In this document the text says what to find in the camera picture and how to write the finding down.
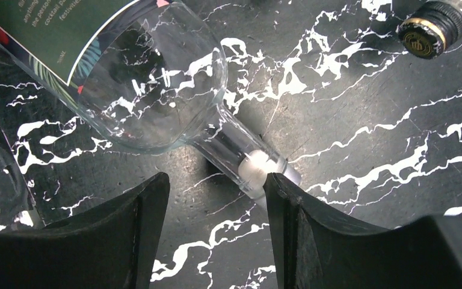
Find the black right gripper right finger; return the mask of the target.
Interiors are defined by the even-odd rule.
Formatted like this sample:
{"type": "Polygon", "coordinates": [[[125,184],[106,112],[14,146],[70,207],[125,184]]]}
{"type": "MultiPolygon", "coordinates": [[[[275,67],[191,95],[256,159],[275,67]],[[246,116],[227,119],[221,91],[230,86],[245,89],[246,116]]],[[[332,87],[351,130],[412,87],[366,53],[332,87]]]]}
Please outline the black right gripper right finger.
{"type": "Polygon", "coordinates": [[[279,288],[462,288],[462,216],[385,229],[279,173],[264,189],[279,288]]]}

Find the clear round bottle white cap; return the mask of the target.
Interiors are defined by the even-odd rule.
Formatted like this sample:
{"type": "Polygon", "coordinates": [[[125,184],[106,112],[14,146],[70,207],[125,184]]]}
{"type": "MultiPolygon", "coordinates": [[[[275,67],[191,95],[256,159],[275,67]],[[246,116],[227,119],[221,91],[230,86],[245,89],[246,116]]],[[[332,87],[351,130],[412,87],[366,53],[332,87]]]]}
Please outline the clear round bottle white cap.
{"type": "Polygon", "coordinates": [[[0,1],[0,48],[109,141],[143,154],[197,149],[259,206],[301,175],[225,107],[228,67],[180,1],[0,1]]]}

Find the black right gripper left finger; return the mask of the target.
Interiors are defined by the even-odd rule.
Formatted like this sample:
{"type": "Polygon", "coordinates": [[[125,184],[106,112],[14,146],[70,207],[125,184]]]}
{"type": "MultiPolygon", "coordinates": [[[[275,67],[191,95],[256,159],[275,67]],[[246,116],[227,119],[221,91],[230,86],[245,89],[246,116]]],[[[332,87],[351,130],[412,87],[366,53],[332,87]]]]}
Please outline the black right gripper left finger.
{"type": "Polygon", "coordinates": [[[42,229],[0,232],[0,288],[149,288],[169,194],[160,172],[42,229]]]}

